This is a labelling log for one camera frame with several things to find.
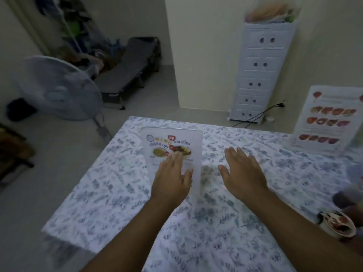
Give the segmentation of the pile of items on cabinet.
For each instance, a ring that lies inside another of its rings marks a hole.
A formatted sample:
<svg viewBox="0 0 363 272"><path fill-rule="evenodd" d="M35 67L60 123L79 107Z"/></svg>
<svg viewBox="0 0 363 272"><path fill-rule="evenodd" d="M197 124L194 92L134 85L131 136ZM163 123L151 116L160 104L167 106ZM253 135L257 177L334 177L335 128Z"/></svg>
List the pile of items on cabinet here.
<svg viewBox="0 0 363 272"><path fill-rule="evenodd" d="M245 23L269 24L269 23L293 23L301 13L301 7L289 4L285 1L275 1L258 4L246 13Z"/></svg>

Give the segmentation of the grey folding cot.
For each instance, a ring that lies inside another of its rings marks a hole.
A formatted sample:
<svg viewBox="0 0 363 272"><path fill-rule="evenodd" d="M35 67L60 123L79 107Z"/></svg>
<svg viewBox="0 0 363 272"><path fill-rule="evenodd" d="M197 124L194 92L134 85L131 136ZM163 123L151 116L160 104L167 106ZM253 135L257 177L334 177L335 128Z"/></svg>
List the grey folding cot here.
<svg viewBox="0 0 363 272"><path fill-rule="evenodd" d="M124 91L130 87L143 88L144 77L159 71L161 58L161 43L158 37L130 38L120 63L94 80L101 92L104 106L124 110Z"/></svg>

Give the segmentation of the person's left forearm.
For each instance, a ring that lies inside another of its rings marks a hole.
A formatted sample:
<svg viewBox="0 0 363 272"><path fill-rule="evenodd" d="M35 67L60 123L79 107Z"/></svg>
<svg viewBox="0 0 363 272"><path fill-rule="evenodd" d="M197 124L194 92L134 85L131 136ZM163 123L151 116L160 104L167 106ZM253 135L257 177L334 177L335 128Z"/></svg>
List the person's left forearm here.
<svg viewBox="0 0 363 272"><path fill-rule="evenodd" d="M141 272L161 228L188 192L154 194L80 272Z"/></svg>

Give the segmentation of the dark wooden furniture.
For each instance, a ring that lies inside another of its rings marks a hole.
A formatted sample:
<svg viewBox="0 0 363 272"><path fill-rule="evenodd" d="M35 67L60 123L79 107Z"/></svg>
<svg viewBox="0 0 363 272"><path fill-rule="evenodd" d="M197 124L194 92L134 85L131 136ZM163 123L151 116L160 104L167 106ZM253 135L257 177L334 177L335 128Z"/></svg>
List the dark wooden furniture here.
<svg viewBox="0 0 363 272"><path fill-rule="evenodd" d="M34 155L26 137L0 122L0 191L22 171L34 168Z"/></svg>

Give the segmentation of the hanging clothes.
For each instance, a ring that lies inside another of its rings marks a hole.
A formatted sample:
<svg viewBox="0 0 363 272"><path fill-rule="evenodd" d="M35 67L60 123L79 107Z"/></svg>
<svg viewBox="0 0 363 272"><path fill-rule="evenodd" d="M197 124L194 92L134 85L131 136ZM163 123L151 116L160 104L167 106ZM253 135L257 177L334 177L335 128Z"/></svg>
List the hanging clothes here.
<svg viewBox="0 0 363 272"><path fill-rule="evenodd" d="M101 72L120 63L125 47L105 37L81 0L33 0L39 13L50 20L64 46L103 62Z"/></svg>

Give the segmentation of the large laminated menu sheet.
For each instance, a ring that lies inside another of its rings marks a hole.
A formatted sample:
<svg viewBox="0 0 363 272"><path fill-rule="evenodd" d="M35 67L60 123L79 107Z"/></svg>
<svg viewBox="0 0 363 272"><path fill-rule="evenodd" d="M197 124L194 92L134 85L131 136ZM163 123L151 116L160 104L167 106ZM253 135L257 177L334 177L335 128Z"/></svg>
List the large laminated menu sheet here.
<svg viewBox="0 0 363 272"><path fill-rule="evenodd" d="M363 123L363 88L311 86L286 148L340 156Z"/></svg>

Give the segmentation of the black bag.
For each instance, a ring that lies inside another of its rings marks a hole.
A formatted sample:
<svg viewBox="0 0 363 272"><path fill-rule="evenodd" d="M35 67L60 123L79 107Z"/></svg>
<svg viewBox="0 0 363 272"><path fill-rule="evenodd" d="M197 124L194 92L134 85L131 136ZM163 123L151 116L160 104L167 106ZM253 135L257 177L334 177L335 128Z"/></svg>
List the black bag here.
<svg viewBox="0 0 363 272"><path fill-rule="evenodd" d="M37 113L37 109L28 104L24 98L11 101L6 106L6 116L12 122L22 121Z"/></svg>

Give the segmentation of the person's right forearm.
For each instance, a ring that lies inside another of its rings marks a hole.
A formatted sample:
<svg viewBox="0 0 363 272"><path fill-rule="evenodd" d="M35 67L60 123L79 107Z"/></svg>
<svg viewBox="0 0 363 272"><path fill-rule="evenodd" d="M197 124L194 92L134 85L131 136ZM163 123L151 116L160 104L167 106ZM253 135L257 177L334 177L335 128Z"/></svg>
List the person's right forearm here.
<svg viewBox="0 0 363 272"><path fill-rule="evenodd" d="M363 272L363 257L284 203L275 193L234 193L267 227L297 272Z"/></svg>

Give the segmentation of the white drawer cabinet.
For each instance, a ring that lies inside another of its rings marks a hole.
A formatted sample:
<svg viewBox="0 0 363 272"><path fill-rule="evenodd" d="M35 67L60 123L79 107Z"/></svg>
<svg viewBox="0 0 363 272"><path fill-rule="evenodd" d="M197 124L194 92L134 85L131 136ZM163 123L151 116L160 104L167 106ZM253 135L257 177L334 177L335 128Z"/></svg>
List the white drawer cabinet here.
<svg viewBox="0 0 363 272"><path fill-rule="evenodd" d="M297 22L245 23L229 120L260 124Z"/></svg>

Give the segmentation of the rolled printed paper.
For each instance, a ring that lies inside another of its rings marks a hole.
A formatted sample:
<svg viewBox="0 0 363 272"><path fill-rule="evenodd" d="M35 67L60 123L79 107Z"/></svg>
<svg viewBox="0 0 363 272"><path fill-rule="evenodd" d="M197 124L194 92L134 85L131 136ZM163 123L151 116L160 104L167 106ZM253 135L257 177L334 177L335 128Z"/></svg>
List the rolled printed paper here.
<svg viewBox="0 0 363 272"><path fill-rule="evenodd" d="M351 218L337 210L318 213L317 225L324 232L338 240L351 239L357 232Z"/></svg>

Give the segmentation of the floral white tablecloth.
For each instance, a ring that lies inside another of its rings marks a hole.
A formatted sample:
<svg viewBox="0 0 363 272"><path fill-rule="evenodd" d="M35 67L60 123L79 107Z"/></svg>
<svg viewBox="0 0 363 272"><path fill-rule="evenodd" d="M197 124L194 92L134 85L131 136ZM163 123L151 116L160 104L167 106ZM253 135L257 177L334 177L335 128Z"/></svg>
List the floral white tablecloth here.
<svg viewBox="0 0 363 272"><path fill-rule="evenodd" d="M97 254L140 211L151 182L143 157L142 127L203 133L201 195L188 196L161 229L143 271L295 272L261 221L225 188L217 166L224 149L252 153L269 188L315 222L334 209L331 197L350 181L355 152L341 158L283 148L288 134L130 116L44 225L46 238Z"/></svg>

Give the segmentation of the person's left hand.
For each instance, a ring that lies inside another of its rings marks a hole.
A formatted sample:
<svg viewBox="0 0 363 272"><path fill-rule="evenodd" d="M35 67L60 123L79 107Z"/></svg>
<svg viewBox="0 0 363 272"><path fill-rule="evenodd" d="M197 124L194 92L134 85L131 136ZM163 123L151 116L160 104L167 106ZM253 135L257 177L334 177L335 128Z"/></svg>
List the person's left hand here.
<svg viewBox="0 0 363 272"><path fill-rule="evenodd" d="M169 155L160 164L152 184L151 201L173 210L180 206L190 191L183 187L182 167L183 155L180 152Z"/></svg>

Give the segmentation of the person's right hand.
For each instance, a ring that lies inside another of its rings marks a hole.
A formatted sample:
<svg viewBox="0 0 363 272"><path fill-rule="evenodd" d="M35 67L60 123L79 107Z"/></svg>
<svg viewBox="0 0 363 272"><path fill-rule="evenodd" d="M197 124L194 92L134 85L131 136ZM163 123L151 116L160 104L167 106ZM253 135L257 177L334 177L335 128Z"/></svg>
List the person's right hand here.
<svg viewBox="0 0 363 272"><path fill-rule="evenodd" d="M227 190L246 205L256 203L270 194L264 173L255 157L241 148L224 150L231 177Z"/></svg>

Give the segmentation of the white standing fan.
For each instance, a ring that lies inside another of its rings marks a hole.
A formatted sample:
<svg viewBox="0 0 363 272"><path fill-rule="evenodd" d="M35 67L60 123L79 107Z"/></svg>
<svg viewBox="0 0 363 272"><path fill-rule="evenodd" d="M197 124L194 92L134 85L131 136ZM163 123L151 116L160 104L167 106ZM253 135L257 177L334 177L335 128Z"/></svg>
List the white standing fan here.
<svg viewBox="0 0 363 272"><path fill-rule="evenodd" d="M104 116L102 123L97 120L98 114L102 114L103 101L89 75L95 73L95 65L81 70L58 58L34 55L25 57L18 70L13 81L28 104L64 120L92 120L105 143L111 141Z"/></svg>

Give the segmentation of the clear acrylic menu stand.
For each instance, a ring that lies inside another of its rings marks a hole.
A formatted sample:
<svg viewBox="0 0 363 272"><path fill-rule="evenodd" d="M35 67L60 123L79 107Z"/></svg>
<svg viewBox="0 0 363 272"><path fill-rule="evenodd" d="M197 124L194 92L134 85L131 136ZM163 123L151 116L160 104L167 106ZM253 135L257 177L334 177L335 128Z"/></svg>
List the clear acrylic menu stand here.
<svg viewBox="0 0 363 272"><path fill-rule="evenodd" d="M146 160L148 177L151 183L156 172L169 155L181 153L183 155L182 174L193 169L190 196L201 195L202 170L202 138L203 132L196 129L143 127L140 139L143 155Z"/></svg>

